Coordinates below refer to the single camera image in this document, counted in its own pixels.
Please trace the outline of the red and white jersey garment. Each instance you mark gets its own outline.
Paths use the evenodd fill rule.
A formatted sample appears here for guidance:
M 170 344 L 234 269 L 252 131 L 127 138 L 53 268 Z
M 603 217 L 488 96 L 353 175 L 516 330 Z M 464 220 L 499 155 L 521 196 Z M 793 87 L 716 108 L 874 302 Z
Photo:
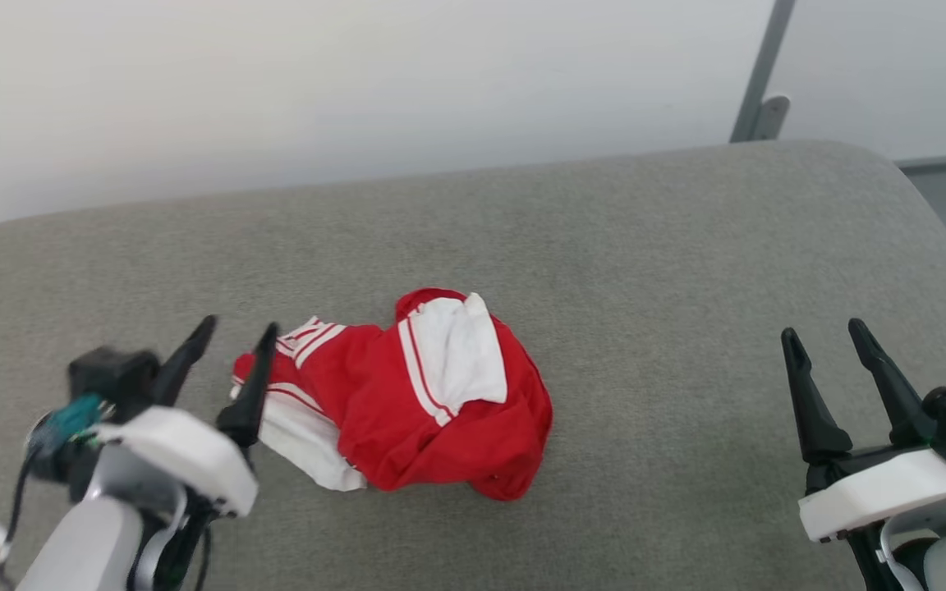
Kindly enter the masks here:
M 387 327 L 316 317 L 275 340 L 260 441 L 339 493 L 468 483 L 523 497 L 554 409 L 540 371 L 477 293 L 427 287 Z

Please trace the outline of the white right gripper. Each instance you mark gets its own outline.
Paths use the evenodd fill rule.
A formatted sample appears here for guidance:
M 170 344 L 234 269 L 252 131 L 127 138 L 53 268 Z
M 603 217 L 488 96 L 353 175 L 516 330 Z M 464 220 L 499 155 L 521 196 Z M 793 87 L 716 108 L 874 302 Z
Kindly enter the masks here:
M 886 415 L 890 444 L 908 448 L 930 444 L 936 422 L 922 399 L 867 324 L 851 318 L 847 330 L 857 358 L 875 381 Z M 848 433 L 837 426 L 812 378 L 810 356 L 792 327 L 781 332 L 801 457 L 824 464 L 852 451 Z M 879 520 L 946 500 L 946 460 L 931 449 L 910 451 L 814 492 L 798 502 L 807 538 L 835 539 Z

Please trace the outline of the grey metal pole with bracket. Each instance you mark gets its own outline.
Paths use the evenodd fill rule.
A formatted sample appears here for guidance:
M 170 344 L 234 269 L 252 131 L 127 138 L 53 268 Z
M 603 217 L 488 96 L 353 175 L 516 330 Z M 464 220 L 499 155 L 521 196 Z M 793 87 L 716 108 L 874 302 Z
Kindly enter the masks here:
M 791 22 L 793 10 L 797 0 L 774 0 L 772 11 L 767 19 L 765 33 L 760 42 L 757 57 L 752 64 L 750 78 L 746 83 L 746 90 L 738 109 L 735 123 L 733 123 L 728 142 L 731 144 L 770 140 L 776 134 L 764 135 L 757 131 L 759 119 L 766 105 L 766 90 L 776 67 L 778 54 L 783 45 L 788 24 Z

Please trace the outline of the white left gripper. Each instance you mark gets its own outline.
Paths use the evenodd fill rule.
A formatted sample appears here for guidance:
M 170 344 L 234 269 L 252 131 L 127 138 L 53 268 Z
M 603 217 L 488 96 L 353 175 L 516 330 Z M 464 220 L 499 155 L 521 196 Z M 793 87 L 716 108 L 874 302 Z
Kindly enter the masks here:
M 232 403 L 218 412 L 215 430 L 191 413 L 170 407 L 177 403 L 189 370 L 206 352 L 217 321 L 217 315 L 203 318 L 162 363 L 151 388 L 155 406 L 122 425 L 101 424 L 95 434 L 103 442 L 120 442 L 180 480 L 213 501 L 221 514 L 245 517 L 258 497 L 259 484 L 240 449 L 251 449 L 259 441 L 279 326 L 270 323 L 253 348 L 248 377 Z

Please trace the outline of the grey fabric sofa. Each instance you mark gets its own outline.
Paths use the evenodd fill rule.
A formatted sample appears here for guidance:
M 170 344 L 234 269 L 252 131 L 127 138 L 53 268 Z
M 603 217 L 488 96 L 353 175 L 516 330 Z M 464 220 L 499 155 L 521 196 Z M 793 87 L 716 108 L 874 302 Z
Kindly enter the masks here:
M 846 324 L 946 386 L 946 229 L 886 158 L 743 144 L 236 192 L 0 224 L 0 521 L 25 435 L 95 347 L 218 328 L 179 403 L 211 420 L 265 326 L 387 324 L 480 293 L 540 368 L 554 427 L 518 502 L 466 485 L 323 490 L 253 452 L 205 591 L 863 591 L 815 545 L 780 334 L 860 447 L 889 421 Z

